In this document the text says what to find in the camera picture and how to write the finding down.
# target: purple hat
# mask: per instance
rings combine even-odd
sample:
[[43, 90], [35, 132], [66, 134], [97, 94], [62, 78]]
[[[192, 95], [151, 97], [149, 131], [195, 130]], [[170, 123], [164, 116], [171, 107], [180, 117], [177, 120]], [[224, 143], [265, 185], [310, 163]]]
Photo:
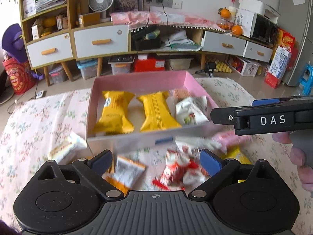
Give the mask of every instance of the purple hat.
[[19, 24], [14, 24], [8, 27], [2, 37], [2, 48], [9, 53], [10, 56], [15, 57], [20, 63], [27, 62], [27, 54], [24, 47], [22, 29]]

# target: refrigerator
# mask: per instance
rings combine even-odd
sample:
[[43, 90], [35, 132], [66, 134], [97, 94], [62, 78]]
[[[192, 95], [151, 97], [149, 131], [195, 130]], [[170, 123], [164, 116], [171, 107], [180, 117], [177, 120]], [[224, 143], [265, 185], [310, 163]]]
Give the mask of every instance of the refrigerator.
[[313, 64], [313, 15], [312, 0], [295, 5], [293, 0], [280, 0], [279, 27], [288, 31], [299, 42], [299, 54], [293, 70], [286, 71], [282, 81], [289, 86], [298, 86], [306, 63]]

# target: white drawer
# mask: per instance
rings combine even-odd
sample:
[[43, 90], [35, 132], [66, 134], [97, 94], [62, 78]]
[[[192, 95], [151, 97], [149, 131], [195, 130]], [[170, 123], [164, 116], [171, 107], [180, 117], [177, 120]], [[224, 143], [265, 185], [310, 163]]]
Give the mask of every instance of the white drawer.
[[206, 31], [202, 39], [203, 51], [242, 56], [246, 40]]
[[74, 32], [77, 58], [128, 52], [128, 26], [103, 26]]
[[247, 42], [243, 57], [255, 59], [263, 62], [269, 62], [273, 50], [253, 42]]
[[73, 58], [69, 34], [54, 36], [27, 46], [32, 67]]

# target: human hand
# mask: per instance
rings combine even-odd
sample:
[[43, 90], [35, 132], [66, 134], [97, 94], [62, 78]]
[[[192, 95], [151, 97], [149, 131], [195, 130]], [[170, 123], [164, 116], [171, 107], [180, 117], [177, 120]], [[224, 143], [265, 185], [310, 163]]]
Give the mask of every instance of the human hand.
[[[290, 144], [292, 142], [289, 139], [289, 133], [290, 132], [273, 133], [273, 140], [282, 144]], [[290, 160], [294, 165], [298, 166], [298, 175], [302, 182], [303, 189], [312, 192], [313, 169], [304, 165], [306, 162], [306, 154], [302, 150], [293, 146], [290, 153]]]

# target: wall socket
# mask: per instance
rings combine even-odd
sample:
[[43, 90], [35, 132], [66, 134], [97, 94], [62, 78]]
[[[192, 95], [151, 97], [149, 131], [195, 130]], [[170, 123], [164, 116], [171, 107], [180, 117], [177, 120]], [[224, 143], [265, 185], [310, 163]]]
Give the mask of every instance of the wall socket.
[[174, 8], [174, 9], [182, 9], [182, 1], [180, 0], [163, 0], [162, 3], [157, 2], [157, 0], [152, 0], [150, 2], [150, 6], [156, 6], [156, 7], [167, 7], [167, 8]]

